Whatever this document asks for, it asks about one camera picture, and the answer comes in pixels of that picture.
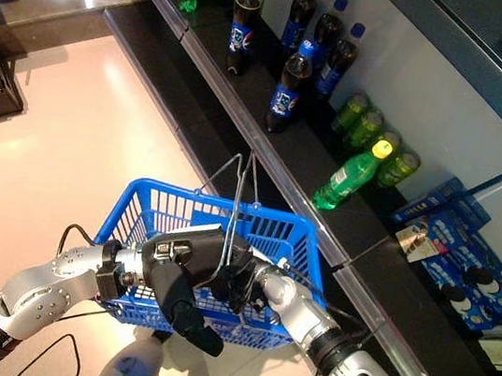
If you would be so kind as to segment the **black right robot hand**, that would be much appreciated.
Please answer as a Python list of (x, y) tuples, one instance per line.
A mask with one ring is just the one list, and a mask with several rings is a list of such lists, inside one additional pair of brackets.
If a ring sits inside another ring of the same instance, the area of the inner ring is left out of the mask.
[(246, 306), (260, 313), (267, 301), (258, 278), (269, 266), (269, 259), (252, 247), (235, 245), (229, 264), (219, 269), (210, 284), (211, 294), (226, 302), (233, 313), (240, 313)]

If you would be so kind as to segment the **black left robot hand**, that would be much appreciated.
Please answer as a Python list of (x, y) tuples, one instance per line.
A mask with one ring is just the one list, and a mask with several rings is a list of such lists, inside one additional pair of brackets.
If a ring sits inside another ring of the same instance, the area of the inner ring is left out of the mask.
[(155, 235), (141, 250), (144, 284), (174, 332), (204, 353), (218, 356), (223, 340), (196, 307), (194, 288), (215, 280), (225, 232), (219, 224), (189, 226)]

